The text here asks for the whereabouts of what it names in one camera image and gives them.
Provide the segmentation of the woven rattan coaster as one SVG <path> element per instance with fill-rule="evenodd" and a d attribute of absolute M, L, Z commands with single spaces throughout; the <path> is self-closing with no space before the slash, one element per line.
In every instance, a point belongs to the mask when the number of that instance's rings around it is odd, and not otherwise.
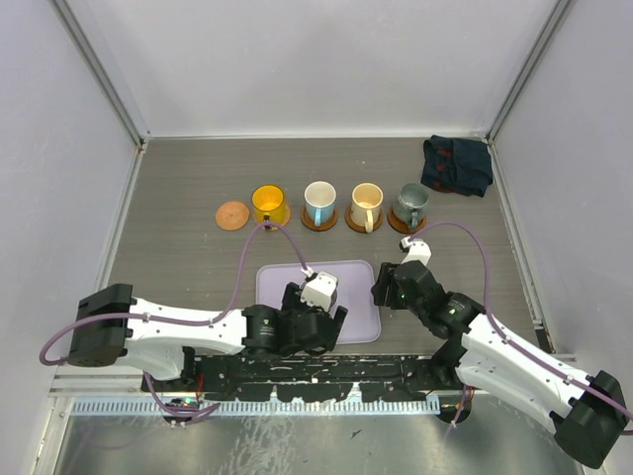
<path fill-rule="evenodd" d="M 393 230 L 395 230 L 396 232 L 402 234 L 402 235 L 406 235 L 406 236 L 411 236 L 417 232 L 419 232 L 420 230 L 422 230 L 425 225 L 426 225 L 426 221 L 427 221 L 427 217 L 423 217 L 420 221 L 420 223 L 413 229 L 409 229 L 407 227 L 407 224 L 403 221 L 401 221 L 396 214 L 394 213 L 393 209 L 390 209 L 389 214 L 388 214 L 388 222 L 390 224 L 390 226 L 392 227 Z"/>
<path fill-rule="evenodd" d="M 272 211 L 263 211 L 258 208 L 253 209 L 253 221 L 262 224 L 266 231 L 277 231 L 285 227 L 291 218 L 291 210 L 288 205 L 278 207 Z"/>
<path fill-rule="evenodd" d="M 237 231 L 245 226 L 249 219 L 248 207 L 238 201 L 229 201 L 220 205 L 215 214 L 217 225 L 225 231 Z"/>

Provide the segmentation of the brown wooden coaster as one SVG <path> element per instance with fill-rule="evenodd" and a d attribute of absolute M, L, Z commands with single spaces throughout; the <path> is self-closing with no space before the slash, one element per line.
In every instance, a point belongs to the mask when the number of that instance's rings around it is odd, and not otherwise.
<path fill-rule="evenodd" d="M 383 211 L 380 211 L 379 217 L 377 221 L 374 223 L 373 231 L 376 231 L 382 225 L 383 221 L 384 221 L 384 213 Z M 351 213 L 350 206 L 348 206 L 345 211 L 345 222 L 347 226 L 354 232 L 359 233 L 359 234 L 367 234 L 367 231 L 365 230 L 364 226 L 359 226 L 352 220 L 352 213 Z"/>
<path fill-rule="evenodd" d="M 320 226 L 317 227 L 309 216 L 307 206 L 304 205 L 302 208 L 302 213 L 301 213 L 301 222 L 307 229 L 313 232 L 326 232 L 332 229 L 337 224 L 338 217 L 339 217 L 338 209 L 335 208 L 333 210 L 333 214 L 330 217 L 330 219 L 324 224 L 321 224 Z"/>

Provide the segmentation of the grey green mug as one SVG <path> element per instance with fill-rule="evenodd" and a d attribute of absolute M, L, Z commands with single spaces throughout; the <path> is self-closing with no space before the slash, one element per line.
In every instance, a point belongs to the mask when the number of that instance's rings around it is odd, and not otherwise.
<path fill-rule="evenodd" d="M 420 183 L 409 183 L 399 192 L 393 211 L 409 231 L 417 229 L 426 217 L 429 195 Z"/>

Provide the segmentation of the cream mug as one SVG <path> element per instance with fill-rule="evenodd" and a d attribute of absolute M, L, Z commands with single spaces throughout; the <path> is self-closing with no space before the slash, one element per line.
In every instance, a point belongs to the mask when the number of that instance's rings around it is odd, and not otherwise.
<path fill-rule="evenodd" d="M 363 233 L 372 233 L 378 227 L 382 213 L 382 189 L 374 183 L 361 183 L 353 189 L 351 199 L 351 222 Z"/>

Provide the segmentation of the blue mug white inside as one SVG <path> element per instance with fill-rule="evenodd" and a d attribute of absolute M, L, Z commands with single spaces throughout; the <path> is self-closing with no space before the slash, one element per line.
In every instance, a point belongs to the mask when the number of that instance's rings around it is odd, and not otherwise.
<path fill-rule="evenodd" d="M 334 213 L 336 191 L 328 182 L 316 181 L 308 185 L 304 192 L 306 210 L 316 227 L 328 222 Z"/>

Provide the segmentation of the yellow mug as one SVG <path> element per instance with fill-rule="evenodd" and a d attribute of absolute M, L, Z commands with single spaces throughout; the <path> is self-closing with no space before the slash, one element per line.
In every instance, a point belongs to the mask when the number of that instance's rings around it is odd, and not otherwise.
<path fill-rule="evenodd" d="M 251 194 L 252 212 L 254 208 L 263 211 L 272 211 L 278 207 L 287 205 L 286 197 L 281 188 L 276 185 L 266 184 L 258 187 Z"/>

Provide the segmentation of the purple glass mug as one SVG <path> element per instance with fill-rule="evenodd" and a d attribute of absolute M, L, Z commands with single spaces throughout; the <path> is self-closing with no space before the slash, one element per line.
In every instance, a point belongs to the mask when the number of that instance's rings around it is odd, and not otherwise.
<path fill-rule="evenodd" d="M 336 306 L 337 300 L 338 300 L 338 284 L 335 285 L 334 290 L 331 293 L 330 296 L 330 307 L 329 310 L 333 311 L 334 307 Z"/>

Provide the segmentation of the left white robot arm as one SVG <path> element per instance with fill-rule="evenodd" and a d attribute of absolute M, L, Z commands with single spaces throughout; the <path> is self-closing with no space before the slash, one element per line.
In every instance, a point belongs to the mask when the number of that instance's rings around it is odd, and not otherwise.
<path fill-rule="evenodd" d="M 198 380 L 198 349 L 225 355 L 321 355 L 335 348 L 347 309 L 307 301 L 295 283 L 279 308 L 254 304 L 218 312 L 167 307 L 136 298 L 129 284 L 114 284 L 78 304 L 68 364 L 128 366 L 164 381 L 176 392 Z"/>

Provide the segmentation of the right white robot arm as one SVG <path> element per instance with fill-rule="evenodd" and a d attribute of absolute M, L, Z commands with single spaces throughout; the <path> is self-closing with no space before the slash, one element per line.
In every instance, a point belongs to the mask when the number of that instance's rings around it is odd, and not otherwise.
<path fill-rule="evenodd" d="M 490 393 L 551 432 L 582 465 L 600 468 L 616 441 L 631 434 L 632 414 L 615 377 L 590 375 L 541 351 L 475 300 L 444 290 L 423 263 L 382 263 L 371 294 L 375 305 L 408 310 L 443 339 L 431 358 L 439 386 Z"/>

